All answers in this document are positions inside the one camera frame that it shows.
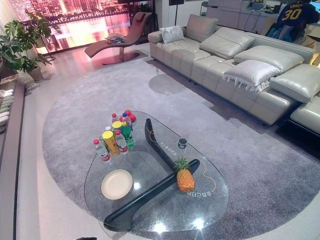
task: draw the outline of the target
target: number 30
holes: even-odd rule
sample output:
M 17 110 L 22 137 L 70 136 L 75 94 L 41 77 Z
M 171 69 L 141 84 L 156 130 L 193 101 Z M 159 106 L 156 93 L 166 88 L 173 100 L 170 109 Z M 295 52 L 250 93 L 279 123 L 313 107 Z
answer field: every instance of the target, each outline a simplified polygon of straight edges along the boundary
M 297 8 L 294 11 L 290 9 L 285 12 L 285 16 L 284 18 L 282 18 L 282 21 L 285 21 L 288 18 L 290 18 L 291 20 L 296 20 L 300 16 L 301 12 L 302 12 L 301 8 Z

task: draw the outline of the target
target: gray rug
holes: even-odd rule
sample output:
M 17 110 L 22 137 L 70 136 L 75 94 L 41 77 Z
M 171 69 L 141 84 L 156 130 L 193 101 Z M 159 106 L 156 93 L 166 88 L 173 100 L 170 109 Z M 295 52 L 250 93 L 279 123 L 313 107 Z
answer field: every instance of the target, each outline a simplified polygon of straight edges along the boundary
M 277 136 L 276 126 L 264 126 L 147 57 L 85 75 L 47 116 L 42 145 L 48 170 L 85 211 L 84 183 L 95 155 L 92 140 L 110 124 L 113 112 L 124 109 L 148 113 L 185 136 L 215 164 L 228 186 L 230 203 L 219 222 L 201 234 L 163 233 L 163 239 L 260 235 L 294 218 L 319 192 L 319 162 Z

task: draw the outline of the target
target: jersey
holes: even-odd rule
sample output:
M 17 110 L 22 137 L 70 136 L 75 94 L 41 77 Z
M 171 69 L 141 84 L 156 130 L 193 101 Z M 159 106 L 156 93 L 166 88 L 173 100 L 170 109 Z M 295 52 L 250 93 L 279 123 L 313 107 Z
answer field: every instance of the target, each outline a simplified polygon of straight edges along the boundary
M 276 23 L 278 26 L 293 27 L 290 34 L 293 39 L 298 39 L 305 34 L 307 24 L 316 23 L 319 19 L 320 14 L 313 5 L 296 1 L 285 6 Z

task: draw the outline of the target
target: green bottle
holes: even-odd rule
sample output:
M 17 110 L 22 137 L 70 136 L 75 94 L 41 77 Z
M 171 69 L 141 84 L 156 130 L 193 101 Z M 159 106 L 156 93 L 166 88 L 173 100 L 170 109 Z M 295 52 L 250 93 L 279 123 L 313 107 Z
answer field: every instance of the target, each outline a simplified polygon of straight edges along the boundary
M 122 122 L 121 133 L 124 136 L 126 144 L 129 148 L 133 148 L 135 145 L 134 139 L 132 138 L 131 129 L 127 126 L 125 121 Z

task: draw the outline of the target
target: yellow can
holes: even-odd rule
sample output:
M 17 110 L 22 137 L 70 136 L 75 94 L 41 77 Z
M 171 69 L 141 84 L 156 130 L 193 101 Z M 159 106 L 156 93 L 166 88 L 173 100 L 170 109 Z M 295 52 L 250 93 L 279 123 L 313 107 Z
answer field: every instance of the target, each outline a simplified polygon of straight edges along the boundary
M 120 154 L 120 150 L 117 146 L 116 139 L 114 137 L 114 133 L 112 131 L 105 131 L 102 134 L 103 139 L 105 140 L 106 144 L 108 145 L 108 148 L 112 155 L 118 155 Z
M 114 122 L 112 123 L 112 127 L 113 127 L 114 131 L 116 131 L 116 130 L 120 130 L 120 131 L 121 131 L 122 122 L 120 122 L 120 121 L 114 121 Z

